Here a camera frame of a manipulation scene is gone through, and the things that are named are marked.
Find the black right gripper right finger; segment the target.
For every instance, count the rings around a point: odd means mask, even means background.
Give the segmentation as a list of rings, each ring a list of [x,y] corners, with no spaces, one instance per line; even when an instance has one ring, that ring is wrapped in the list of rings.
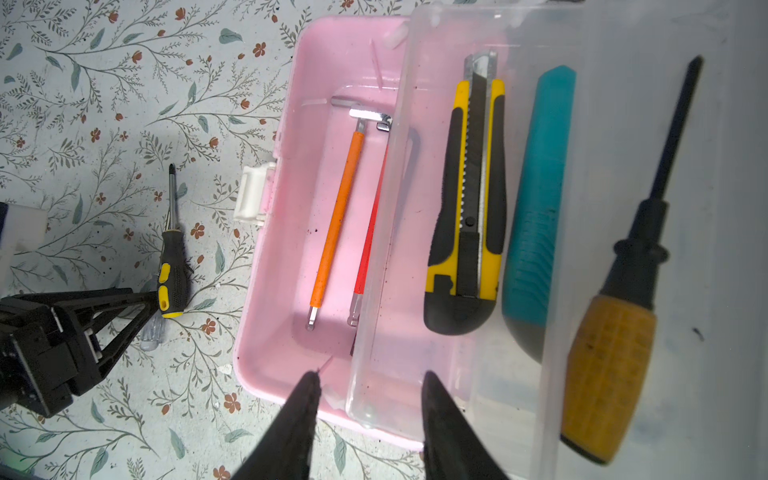
[[[433,371],[421,391],[427,479],[508,479]]]

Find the yellow handled small screwdriver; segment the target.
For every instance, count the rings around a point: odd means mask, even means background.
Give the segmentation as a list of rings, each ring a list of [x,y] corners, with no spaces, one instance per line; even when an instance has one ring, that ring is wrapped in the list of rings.
[[[687,65],[649,196],[640,202],[627,237],[572,342],[566,365],[560,439],[601,466],[615,458],[638,405],[652,355],[659,267],[669,258],[660,243],[665,194],[704,65]]]

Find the black yellow utility knife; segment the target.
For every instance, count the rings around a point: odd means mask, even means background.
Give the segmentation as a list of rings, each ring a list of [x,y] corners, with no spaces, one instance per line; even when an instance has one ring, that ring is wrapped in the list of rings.
[[[458,336],[496,307],[507,222],[506,87],[498,54],[468,55],[451,111],[424,294],[425,326]]]

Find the black yellow screwdriver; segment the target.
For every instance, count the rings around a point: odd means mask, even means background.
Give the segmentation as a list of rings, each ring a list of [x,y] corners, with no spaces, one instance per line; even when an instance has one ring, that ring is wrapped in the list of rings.
[[[168,214],[162,232],[163,246],[157,282],[160,313],[164,318],[181,316],[188,304],[190,282],[187,273],[184,234],[178,219],[176,168],[168,168]]]

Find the orange pencil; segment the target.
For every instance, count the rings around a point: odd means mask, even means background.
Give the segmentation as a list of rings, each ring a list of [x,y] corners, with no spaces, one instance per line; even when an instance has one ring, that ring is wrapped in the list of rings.
[[[340,181],[326,240],[323,247],[322,256],[313,285],[310,299],[310,310],[306,325],[306,329],[308,331],[313,331],[315,329],[319,310],[325,297],[327,284],[330,278],[335,253],[341,235],[344,217],[361,157],[365,139],[365,130],[365,121],[363,119],[358,119],[347,154],[342,178]]]

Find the red handled tool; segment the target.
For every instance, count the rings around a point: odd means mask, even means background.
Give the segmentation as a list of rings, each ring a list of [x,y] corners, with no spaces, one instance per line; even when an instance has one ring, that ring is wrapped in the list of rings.
[[[330,100],[331,104],[335,107],[348,108],[349,114],[353,118],[358,120],[373,121],[376,124],[376,129],[380,132],[389,133],[392,125],[392,117],[390,114],[385,113],[383,110],[365,105],[359,101],[356,101],[349,97],[334,96]],[[357,272],[355,287],[353,290],[352,300],[349,307],[349,315],[347,318],[347,324],[351,327],[357,327],[361,317],[362,302],[365,292],[367,273],[370,262],[371,248],[373,235],[375,230],[375,224],[378,215],[379,198],[383,180],[383,174],[387,163],[389,146],[386,146],[384,151],[383,160],[381,163],[381,170],[379,174],[377,190],[374,197],[374,202],[371,209],[369,218],[369,224],[367,228],[364,247],[361,254],[360,264]]]

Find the black hex key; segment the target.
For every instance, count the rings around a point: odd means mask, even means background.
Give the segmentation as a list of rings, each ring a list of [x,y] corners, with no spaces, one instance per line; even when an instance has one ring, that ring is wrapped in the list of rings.
[[[410,194],[417,165],[411,160],[419,158],[419,149],[413,146],[414,130],[406,138],[405,153],[397,155],[392,167],[380,174],[385,184],[384,218],[382,227],[373,230],[373,311],[368,312],[367,298],[353,293],[351,304],[357,308],[358,318],[363,321],[363,343],[372,352],[363,354],[378,366],[389,359],[387,369],[403,367],[407,360],[415,358],[416,329],[407,323],[416,317],[416,296],[419,283],[425,279],[426,268],[416,263],[425,257],[423,247],[424,228],[418,224],[418,202],[421,198]]]

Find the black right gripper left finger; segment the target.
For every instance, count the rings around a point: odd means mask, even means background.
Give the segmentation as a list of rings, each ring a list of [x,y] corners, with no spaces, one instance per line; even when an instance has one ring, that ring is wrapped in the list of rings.
[[[306,372],[231,479],[309,479],[320,397],[318,373]]]

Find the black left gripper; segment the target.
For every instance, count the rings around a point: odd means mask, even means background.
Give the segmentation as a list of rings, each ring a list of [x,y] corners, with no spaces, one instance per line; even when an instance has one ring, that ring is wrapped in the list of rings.
[[[43,417],[68,408],[106,377],[158,310],[155,292],[108,288],[1,301],[1,406]],[[128,324],[102,346],[97,334],[118,317]]]

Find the pink plastic tool box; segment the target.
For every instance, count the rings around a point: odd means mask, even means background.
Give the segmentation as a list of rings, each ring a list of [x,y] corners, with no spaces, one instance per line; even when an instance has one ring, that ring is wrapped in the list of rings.
[[[298,38],[233,365],[418,450],[427,372],[505,472],[767,475],[767,5],[325,17]]]

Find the teal utility knife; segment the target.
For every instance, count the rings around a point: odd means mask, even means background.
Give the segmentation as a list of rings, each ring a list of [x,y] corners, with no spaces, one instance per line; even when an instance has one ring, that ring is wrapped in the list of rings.
[[[576,72],[543,73],[532,115],[503,275],[502,314],[534,361],[543,359]]]

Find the clear handled screwdriver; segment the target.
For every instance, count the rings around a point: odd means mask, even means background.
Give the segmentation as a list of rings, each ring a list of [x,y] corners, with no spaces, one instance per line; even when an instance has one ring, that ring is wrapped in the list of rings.
[[[142,351],[156,350],[164,341],[165,318],[157,312],[143,327],[139,335],[139,347]]]

